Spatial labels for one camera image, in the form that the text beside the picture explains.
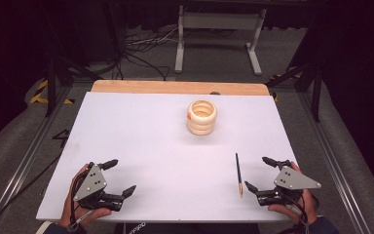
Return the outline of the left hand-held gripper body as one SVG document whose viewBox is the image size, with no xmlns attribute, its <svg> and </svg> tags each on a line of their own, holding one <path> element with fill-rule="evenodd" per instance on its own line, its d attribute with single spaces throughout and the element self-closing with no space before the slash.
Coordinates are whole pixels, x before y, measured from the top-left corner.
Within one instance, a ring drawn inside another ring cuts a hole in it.
<svg viewBox="0 0 374 234">
<path fill-rule="evenodd" d="M 106 208 L 118 212 L 122 208 L 124 197 L 107 194 L 104 191 L 107 182 L 102 174 L 103 170 L 99 167 L 100 164 L 89 163 L 87 169 L 77 176 L 73 185 L 72 200 L 84 209 Z"/>
</svg>

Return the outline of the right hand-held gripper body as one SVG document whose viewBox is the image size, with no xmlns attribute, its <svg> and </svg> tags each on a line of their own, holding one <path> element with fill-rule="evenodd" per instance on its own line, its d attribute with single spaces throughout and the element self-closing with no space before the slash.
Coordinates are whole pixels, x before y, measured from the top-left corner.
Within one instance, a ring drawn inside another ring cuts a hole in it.
<svg viewBox="0 0 374 234">
<path fill-rule="evenodd" d="M 276 186 L 272 190 L 259 191 L 256 194 L 260 206 L 272 204 L 293 205 L 298 202 L 304 189 L 319 189 L 321 184 L 306 175 L 296 172 L 289 160 L 280 161 L 282 167 L 274 179 Z"/>
</svg>

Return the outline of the person's right hand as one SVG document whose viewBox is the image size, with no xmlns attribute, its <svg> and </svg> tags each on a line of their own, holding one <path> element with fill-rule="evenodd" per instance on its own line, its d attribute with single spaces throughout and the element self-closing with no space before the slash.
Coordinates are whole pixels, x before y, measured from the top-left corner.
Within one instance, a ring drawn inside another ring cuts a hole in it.
<svg viewBox="0 0 374 234">
<path fill-rule="evenodd" d="M 318 217 L 315 209 L 315 201 L 309 189 L 303 190 L 302 197 L 299 199 L 299 205 L 304 209 L 307 216 L 304 223 L 313 224 Z M 273 204 L 268 207 L 268 210 L 286 215 L 294 224 L 298 224 L 301 221 L 301 216 L 286 206 Z"/>
</svg>

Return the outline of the person's left hand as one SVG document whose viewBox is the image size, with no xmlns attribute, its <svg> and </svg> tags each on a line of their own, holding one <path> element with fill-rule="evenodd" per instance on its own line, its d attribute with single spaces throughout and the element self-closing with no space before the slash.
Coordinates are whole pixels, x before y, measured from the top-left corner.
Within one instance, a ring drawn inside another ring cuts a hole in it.
<svg viewBox="0 0 374 234">
<path fill-rule="evenodd" d="M 87 166 L 88 165 L 84 165 L 80 169 L 80 171 L 72 178 L 71 187 L 73 186 L 76 177 L 80 173 L 84 172 L 87 169 Z M 76 205 L 74 208 L 71 208 L 71 196 L 73 194 L 71 187 L 69 188 L 68 195 L 67 195 L 67 197 L 65 199 L 65 202 L 64 202 L 62 215 L 61 215 L 61 217 L 60 217 L 60 219 L 57 223 L 59 226 L 64 227 L 64 228 L 66 228 L 70 224 L 71 213 L 74 213 L 76 218 L 80 218 L 80 217 L 82 217 L 83 215 L 85 215 L 86 213 L 89 212 L 89 210 L 83 209 L 83 208 L 79 207 L 78 205 Z M 106 208 L 96 209 L 96 210 L 92 211 L 90 214 L 88 214 L 80 222 L 80 224 L 84 227 L 87 227 L 93 221 L 95 221 L 95 220 L 97 220 L 101 217 L 109 216 L 111 214 L 112 214 L 112 212 L 110 210 L 106 209 Z"/>
</svg>

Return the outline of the dark blue pencil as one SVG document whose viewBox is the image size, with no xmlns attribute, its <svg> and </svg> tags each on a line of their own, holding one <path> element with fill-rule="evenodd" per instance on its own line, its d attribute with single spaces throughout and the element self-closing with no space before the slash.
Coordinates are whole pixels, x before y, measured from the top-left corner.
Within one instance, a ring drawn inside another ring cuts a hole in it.
<svg viewBox="0 0 374 234">
<path fill-rule="evenodd" d="M 239 193 L 240 193 L 240 196 L 242 197 L 243 196 L 243 183 L 242 183 L 240 159 L 239 159 L 238 153 L 235 153 L 235 158 L 236 158 L 236 169 L 237 169 L 237 175 L 238 175 Z"/>
</svg>

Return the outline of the white board sheet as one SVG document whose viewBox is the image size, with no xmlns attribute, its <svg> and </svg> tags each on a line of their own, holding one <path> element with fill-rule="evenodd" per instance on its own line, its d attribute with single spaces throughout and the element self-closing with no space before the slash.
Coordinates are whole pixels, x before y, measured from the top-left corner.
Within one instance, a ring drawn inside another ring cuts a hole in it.
<svg viewBox="0 0 374 234">
<path fill-rule="evenodd" d="M 136 188 L 112 221 L 283 220 L 244 186 L 248 181 L 260 190 L 274 188 L 279 172 L 262 157 L 295 158 L 273 98 L 207 96 L 218 110 L 207 136 L 187 128 L 187 108 L 194 100 L 194 95 L 86 93 L 37 218 L 60 217 L 70 180 L 85 164 L 117 159 L 104 173 L 106 192 Z"/>
</svg>

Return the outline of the yellow black hazard tape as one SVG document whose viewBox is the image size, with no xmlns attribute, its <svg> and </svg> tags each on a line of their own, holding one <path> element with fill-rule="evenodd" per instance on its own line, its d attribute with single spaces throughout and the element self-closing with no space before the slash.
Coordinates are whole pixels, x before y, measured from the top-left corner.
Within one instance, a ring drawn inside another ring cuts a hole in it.
<svg viewBox="0 0 374 234">
<path fill-rule="evenodd" d="M 48 104 L 49 100 L 46 97 L 42 97 L 42 94 L 44 93 L 44 90 L 48 86 L 48 80 L 43 79 L 41 83 L 39 84 L 36 92 L 34 93 L 32 99 L 30 100 L 30 103 L 45 103 Z"/>
<path fill-rule="evenodd" d="M 302 72 L 299 72 L 297 74 L 292 75 L 290 78 L 291 79 L 299 79 L 301 77 L 301 74 L 302 74 Z M 269 78 L 269 81 L 274 81 L 274 80 L 280 78 L 281 76 L 282 76 L 282 74 L 274 74 Z M 279 101 L 279 96 L 276 92 L 272 92 L 271 96 L 273 97 L 275 102 Z"/>
</svg>

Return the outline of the person's dark clothing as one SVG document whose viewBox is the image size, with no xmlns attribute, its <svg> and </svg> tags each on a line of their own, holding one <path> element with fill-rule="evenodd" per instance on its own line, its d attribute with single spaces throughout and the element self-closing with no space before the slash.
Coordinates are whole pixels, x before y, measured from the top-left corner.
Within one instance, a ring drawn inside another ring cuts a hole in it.
<svg viewBox="0 0 374 234">
<path fill-rule="evenodd" d="M 118 223 L 114 234 L 260 234 L 257 224 L 240 223 Z"/>
</svg>

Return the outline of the ringed wooden pen holder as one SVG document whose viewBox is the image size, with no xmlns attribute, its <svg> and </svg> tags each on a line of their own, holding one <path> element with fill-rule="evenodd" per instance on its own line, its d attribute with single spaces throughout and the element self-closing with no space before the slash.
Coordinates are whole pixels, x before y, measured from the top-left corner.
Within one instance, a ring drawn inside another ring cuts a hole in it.
<svg viewBox="0 0 374 234">
<path fill-rule="evenodd" d="M 198 99 L 190 103 L 187 109 L 187 128 L 197 136 L 209 135 L 217 118 L 216 106 L 206 99 Z"/>
</svg>

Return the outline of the white metal stand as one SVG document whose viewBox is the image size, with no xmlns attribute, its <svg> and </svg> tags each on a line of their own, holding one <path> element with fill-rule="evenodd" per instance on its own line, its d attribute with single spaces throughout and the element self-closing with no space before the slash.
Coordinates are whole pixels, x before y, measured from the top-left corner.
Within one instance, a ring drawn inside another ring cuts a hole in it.
<svg viewBox="0 0 374 234">
<path fill-rule="evenodd" d="M 187 12 L 183 6 L 178 12 L 178 42 L 175 57 L 174 72 L 183 71 L 184 59 L 184 30 L 188 29 L 231 29 L 251 30 L 252 40 L 245 44 L 253 73 L 256 76 L 262 74 L 262 69 L 255 52 L 258 38 L 262 30 L 267 10 L 262 9 L 257 14 L 222 14 L 222 13 L 192 13 Z"/>
</svg>

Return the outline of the aluminium floor rail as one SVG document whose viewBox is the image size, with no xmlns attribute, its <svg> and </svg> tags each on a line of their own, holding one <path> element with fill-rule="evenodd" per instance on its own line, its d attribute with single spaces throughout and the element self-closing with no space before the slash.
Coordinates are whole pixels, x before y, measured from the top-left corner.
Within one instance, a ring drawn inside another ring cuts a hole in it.
<svg viewBox="0 0 374 234">
<path fill-rule="evenodd" d="M 58 89 L 54 97 L 56 105 L 49 116 L 46 116 L 47 105 L 29 104 L 0 133 L 0 216 L 19 194 L 44 137 L 70 90 L 70 87 Z"/>
<path fill-rule="evenodd" d="M 339 163 L 337 162 L 336 156 L 328 138 L 325 135 L 324 129 L 321 123 L 318 122 L 314 117 L 314 114 L 311 110 L 311 102 L 309 100 L 309 97 L 305 93 L 298 93 L 297 96 L 300 99 L 300 102 L 321 145 L 326 167 L 331 174 L 331 177 L 344 204 L 345 210 L 347 211 L 351 223 L 355 228 L 356 234 L 371 234 L 369 226 L 364 219 L 364 216 L 356 201 L 353 191 L 349 186 Z"/>
</svg>

